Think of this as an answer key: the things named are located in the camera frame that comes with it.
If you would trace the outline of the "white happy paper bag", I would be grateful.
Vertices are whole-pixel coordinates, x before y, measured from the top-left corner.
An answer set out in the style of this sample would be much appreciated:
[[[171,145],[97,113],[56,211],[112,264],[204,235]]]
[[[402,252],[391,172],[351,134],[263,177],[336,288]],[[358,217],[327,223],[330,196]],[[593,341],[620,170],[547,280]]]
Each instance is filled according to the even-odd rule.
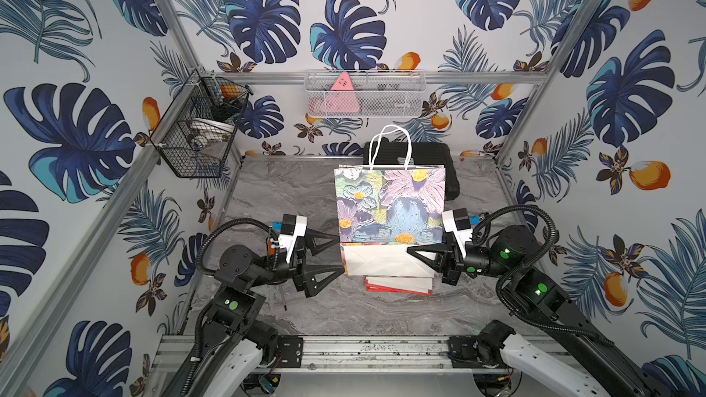
[[[395,278],[395,277],[366,277],[365,285],[374,289],[400,290],[401,292],[415,292],[430,294],[433,290],[432,278]]]

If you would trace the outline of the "floral paper bag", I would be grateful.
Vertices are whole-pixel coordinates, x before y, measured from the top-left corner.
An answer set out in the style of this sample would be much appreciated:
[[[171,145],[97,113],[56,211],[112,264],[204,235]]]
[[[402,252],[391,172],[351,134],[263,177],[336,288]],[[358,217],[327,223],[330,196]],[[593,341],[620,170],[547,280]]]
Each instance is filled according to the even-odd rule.
[[[444,167],[375,165],[382,139],[405,128],[388,124],[375,135],[364,165],[334,171],[341,258],[348,277],[431,278],[434,271],[406,253],[408,246],[439,244],[443,235]]]

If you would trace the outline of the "red paper bag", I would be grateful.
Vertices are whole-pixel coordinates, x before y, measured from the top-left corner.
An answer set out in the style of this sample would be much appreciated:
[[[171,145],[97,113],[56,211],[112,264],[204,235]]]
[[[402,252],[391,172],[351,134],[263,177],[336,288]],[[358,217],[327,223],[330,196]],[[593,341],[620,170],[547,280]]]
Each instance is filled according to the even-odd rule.
[[[366,284],[365,287],[367,292],[413,294],[425,297],[429,297],[432,294],[432,290],[423,290],[422,292],[416,292],[415,290],[394,289],[369,284]]]

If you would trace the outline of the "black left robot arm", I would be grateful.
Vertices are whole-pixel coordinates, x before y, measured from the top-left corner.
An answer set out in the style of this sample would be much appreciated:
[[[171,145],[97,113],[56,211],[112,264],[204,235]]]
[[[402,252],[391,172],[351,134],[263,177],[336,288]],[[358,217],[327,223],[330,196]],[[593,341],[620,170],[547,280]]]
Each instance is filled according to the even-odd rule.
[[[254,226],[266,234],[266,255],[235,244],[221,255],[216,268],[204,262],[206,251],[224,232]],[[165,396],[231,396],[245,383],[269,379],[278,369],[299,369],[303,338],[282,336],[259,320],[265,298],[255,289],[288,281],[312,298],[343,275],[340,265],[312,265],[308,257],[338,246],[338,235],[309,227],[305,217],[286,214],[272,225],[236,218],[218,226],[196,255],[198,272],[220,287],[202,308],[195,323],[194,342]]]

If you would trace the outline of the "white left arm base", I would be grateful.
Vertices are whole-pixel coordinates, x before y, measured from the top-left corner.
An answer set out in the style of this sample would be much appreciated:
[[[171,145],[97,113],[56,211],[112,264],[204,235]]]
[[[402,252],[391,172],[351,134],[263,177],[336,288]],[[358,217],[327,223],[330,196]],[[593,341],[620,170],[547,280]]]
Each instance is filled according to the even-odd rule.
[[[275,365],[278,336],[275,328],[261,321],[255,321],[245,336],[237,335],[237,342],[229,344],[215,364],[202,396],[233,396],[256,369]]]

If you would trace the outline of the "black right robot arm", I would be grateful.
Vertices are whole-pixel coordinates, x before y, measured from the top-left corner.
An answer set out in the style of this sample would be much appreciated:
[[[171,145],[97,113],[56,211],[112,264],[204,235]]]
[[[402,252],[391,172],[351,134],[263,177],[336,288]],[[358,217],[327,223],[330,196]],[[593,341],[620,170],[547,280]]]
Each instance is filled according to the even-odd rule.
[[[494,320],[476,336],[474,351],[486,364],[523,372],[566,396],[669,396],[672,391],[645,372],[592,325],[569,294],[539,262],[557,242],[553,219],[535,205],[512,205],[472,225],[464,209],[443,214],[438,244],[406,252],[456,285],[461,275],[496,281],[496,297],[510,314],[551,336],[580,371],[534,348],[509,325]]]

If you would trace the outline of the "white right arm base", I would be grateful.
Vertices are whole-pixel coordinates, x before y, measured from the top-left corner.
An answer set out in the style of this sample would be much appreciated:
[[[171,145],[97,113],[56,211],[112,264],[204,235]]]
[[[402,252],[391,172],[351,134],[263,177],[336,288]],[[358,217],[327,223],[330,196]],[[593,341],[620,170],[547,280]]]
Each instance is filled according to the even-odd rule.
[[[476,338],[479,361],[487,366],[504,365],[521,372],[561,396],[609,396],[588,373],[566,365],[535,347],[498,320],[489,323]]]

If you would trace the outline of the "black tool case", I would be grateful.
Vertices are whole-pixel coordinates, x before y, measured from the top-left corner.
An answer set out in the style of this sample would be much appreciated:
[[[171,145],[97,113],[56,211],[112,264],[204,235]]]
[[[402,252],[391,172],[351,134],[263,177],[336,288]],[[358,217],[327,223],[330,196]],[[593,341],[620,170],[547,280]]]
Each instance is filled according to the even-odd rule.
[[[407,143],[390,142],[382,139],[382,145],[375,158],[375,165],[404,165]],[[456,200],[461,194],[461,186],[454,167],[450,147],[445,143],[412,143],[409,167],[444,167],[446,170],[445,199]]]

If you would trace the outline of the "pink triangle item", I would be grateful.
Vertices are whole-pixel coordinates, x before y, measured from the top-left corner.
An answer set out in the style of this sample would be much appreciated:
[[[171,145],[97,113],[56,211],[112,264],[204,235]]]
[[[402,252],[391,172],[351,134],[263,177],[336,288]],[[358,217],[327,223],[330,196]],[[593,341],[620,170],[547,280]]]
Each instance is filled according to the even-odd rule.
[[[341,73],[331,89],[325,92],[318,108],[321,113],[327,116],[360,112],[361,104],[348,72]]]

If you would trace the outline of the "aluminium linear rail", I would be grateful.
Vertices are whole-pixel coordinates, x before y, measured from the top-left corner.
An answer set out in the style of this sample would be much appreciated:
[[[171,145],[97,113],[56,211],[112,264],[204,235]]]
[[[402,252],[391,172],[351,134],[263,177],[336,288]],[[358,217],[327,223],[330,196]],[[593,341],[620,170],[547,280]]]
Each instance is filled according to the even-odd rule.
[[[163,336],[152,371],[176,372],[191,348],[187,336]],[[565,364],[582,368],[548,336],[530,336],[536,348]],[[283,342],[275,363],[284,372],[457,372],[449,336],[303,336]]]

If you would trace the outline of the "white mesh wall shelf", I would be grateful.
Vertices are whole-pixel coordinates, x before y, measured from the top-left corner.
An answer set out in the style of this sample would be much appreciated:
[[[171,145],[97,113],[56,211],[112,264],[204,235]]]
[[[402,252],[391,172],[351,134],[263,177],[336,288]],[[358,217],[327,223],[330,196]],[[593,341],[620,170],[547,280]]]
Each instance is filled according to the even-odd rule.
[[[319,111],[319,104],[343,72],[350,74],[361,110],[327,116]],[[304,75],[303,86],[308,95],[308,114],[315,118],[413,118],[421,113],[427,81],[416,71],[310,71]]]

